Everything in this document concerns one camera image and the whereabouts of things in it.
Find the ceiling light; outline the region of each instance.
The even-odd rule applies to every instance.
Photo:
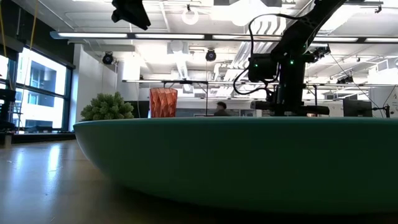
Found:
[[[365,42],[398,43],[398,38],[367,38]]]
[[[357,42],[358,38],[355,37],[316,37],[314,42],[347,42],[353,43]]]
[[[112,33],[58,33],[58,36],[65,38],[127,38],[127,34]]]
[[[250,40],[250,35],[213,35],[215,40]],[[254,35],[254,41],[278,42],[281,36],[278,35]]]
[[[312,43],[310,47],[328,47],[328,44],[317,44],[317,43]]]
[[[85,1],[85,2],[112,2],[112,0],[72,0],[72,1]]]
[[[203,34],[136,34],[137,39],[195,39],[202,40]]]
[[[193,12],[193,16],[190,19],[187,17],[188,12]],[[181,19],[184,23],[188,25],[194,25],[199,21],[199,13],[194,9],[188,10],[187,8],[185,8],[184,11],[182,12]]]

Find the person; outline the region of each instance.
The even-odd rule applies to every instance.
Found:
[[[226,111],[226,104],[224,102],[217,103],[217,112],[214,113],[214,116],[230,116]]]

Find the fluorescent light fixture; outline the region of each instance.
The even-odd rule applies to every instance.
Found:
[[[60,37],[65,38],[127,38],[127,34],[112,33],[58,33]]]
[[[250,40],[250,35],[213,35],[215,40]],[[280,41],[281,36],[270,36],[270,35],[255,35],[254,41],[269,41],[277,42]]]
[[[317,43],[312,43],[310,47],[328,47],[328,44],[317,44]]]
[[[131,83],[161,83],[162,81],[160,80],[123,80],[125,82],[131,82]]]
[[[382,43],[398,43],[398,38],[367,38],[365,42],[382,42]]]
[[[72,1],[84,1],[84,2],[112,2],[112,0],[72,0]]]
[[[195,39],[203,40],[203,34],[135,34],[137,39]]]
[[[356,37],[316,37],[314,38],[315,42],[357,42],[358,38]]]

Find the window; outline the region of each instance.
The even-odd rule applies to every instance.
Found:
[[[8,63],[9,59],[0,55],[0,78],[5,80],[8,78]]]
[[[66,84],[69,70],[29,49],[19,54],[16,72],[16,103],[12,122],[19,127],[63,127],[65,105],[68,108]]]
[[[16,103],[22,105],[21,127],[28,127],[28,121],[34,120],[47,122],[47,124],[51,122],[53,128],[62,128],[63,98],[20,88],[17,89],[17,92],[23,93],[21,100],[16,101]],[[14,113],[12,118],[19,119],[19,115]]]
[[[26,120],[26,127],[52,127],[52,121]]]
[[[19,54],[17,83],[65,94],[67,68],[36,52],[24,49]]]

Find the computer monitor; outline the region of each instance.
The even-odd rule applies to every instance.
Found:
[[[344,117],[373,117],[372,103],[362,100],[343,100]]]

